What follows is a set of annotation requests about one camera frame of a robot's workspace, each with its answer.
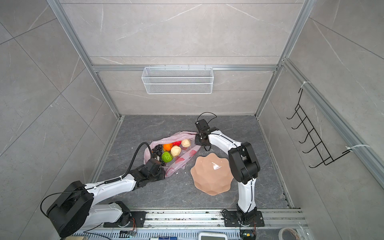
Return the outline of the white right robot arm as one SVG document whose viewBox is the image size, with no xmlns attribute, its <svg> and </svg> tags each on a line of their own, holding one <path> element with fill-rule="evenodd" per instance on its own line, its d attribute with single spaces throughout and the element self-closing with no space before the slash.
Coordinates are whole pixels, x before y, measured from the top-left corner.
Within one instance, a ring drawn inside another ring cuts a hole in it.
<svg viewBox="0 0 384 240">
<path fill-rule="evenodd" d="M 230 170 L 239 187 L 237 203 L 239 222 L 242 225 L 249 225 L 257 220 L 255 184 L 261 167 L 252 145 L 248 142 L 235 141 L 217 128 L 198 130 L 195 143 L 203 147 L 216 146 L 228 154 Z"/>
</svg>

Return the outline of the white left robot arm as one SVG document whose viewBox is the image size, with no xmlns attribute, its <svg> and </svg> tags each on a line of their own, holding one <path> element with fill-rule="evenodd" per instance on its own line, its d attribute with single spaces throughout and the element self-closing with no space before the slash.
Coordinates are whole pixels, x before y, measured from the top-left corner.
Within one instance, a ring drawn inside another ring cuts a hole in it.
<svg viewBox="0 0 384 240">
<path fill-rule="evenodd" d="M 71 183 L 46 211 L 61 238 L 66 238 L 82 227 L 99 224 L 125 227 L 133 222 L 131 210 L 121 201 L 107 205 L 101 202 L 115 195 L 131 192 L 148 183 L 165 179 L 162 163 L 150 159 L 146 164 L 122 176 L 99 183 Z"/>
</svg>

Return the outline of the pink scalloped plate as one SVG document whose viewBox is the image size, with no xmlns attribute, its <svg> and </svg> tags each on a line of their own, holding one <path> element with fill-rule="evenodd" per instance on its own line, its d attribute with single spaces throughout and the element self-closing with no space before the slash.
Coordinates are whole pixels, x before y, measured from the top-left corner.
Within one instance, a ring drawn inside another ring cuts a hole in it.
<svg viewBox="0 0 384 240">
<path fill-rule="evenodd" d="M 228 192 L 234 179 L 229 160 L 214 153 L 198 157 L 191 168 L 191 175 L 195 187 L 210 196 Z"/>
</svg>

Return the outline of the pink plastic bag fruit print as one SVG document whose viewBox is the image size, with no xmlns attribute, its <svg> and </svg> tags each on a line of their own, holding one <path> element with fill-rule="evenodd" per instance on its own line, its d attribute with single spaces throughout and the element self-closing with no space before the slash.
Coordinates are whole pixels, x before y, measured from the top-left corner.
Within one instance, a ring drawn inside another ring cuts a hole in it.
<svg viewBox="0 0 384 240">
<path fill-rule="evenodd" d="M 150 143 L 155 158 L 163 164 L 166 178 L 185 168 L 188 161 L 199 151 L 200 146 L 195 144 L 195 137 L 195 132 L 184 131 Z"/>
</svg>

